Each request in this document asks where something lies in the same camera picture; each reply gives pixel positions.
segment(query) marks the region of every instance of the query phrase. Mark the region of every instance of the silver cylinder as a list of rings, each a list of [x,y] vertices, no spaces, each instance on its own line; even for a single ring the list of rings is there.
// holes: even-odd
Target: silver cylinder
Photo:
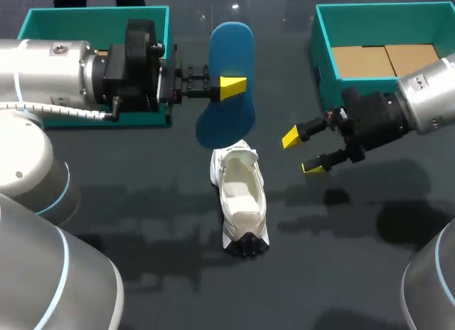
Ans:
[[[418,133],[455,122],[455,53],[403,77],[398,90],[408,122]]]
[[[455,221],[408,265],[401,305],[411,330],[455,329]]]
[[[0,102],[92,109],[94,59],[84,41],[0,40]]]
[[[0,267],[0,329],[118,329],[124,289],[111,261],[3,195]]]

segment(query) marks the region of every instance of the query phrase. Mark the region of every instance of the cable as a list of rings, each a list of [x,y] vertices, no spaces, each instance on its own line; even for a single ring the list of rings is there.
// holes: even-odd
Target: cable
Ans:
[[[52,113],[67,115],[81,119],[105,120],[109,113],[100,111],[80,110],[77,108],[41,104],[39,102],[0,102],[0,110],[27,110],[29,112]]]

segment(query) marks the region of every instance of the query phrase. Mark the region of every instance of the robotic arm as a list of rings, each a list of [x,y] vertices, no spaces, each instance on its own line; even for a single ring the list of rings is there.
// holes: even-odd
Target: robotic arm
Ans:
[[[288,148],[326,128],[343,137],[344,149],[304,162],[304,172],[329,171],[347,160],[356,163],[365,159],[367,151],[411,131],[426,134],[455,122],[455,54],[401,78],[393,94],[360,96],[352,87],[342,97],[343,107],[296,124],[283,138],[283,147]]]
[[[219,102],[241,93],[210,78],[207,65],[183,68],[177,46],[166,50],[148,20],[130,20],[124,44],[107,52],[85,41],[0,40],[0,63],[0,110],[116,122],[163,105],[170,122],[182,97]]]

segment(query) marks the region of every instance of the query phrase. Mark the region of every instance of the shoe insole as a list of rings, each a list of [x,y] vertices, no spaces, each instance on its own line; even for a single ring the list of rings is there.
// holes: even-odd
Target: shoe insole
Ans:
[[[227,209],[231,214],[260,212],[255,178],[252,172],[238,159],[231,159],[227,165],[223,193]]]
[[[255,124],[253,33],[243,23],[223,23],[212,32],[208,52],[211,78],[247,78],[245,93],[210,102],[197,121],[199,143],[208,149],[221,149],[241,140]]]

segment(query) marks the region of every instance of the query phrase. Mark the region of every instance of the metal bolt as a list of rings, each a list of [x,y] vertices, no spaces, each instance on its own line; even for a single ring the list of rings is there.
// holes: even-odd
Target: metal bolt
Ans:
[[[59,46],[56,46],[54,49],[53,49],[53,52],[54,54],[57,54],[57,55],[61,55],[61,54],[64,54],[68,51],[68,47],[67,46],[63,46],[63,45],[59,45]]]

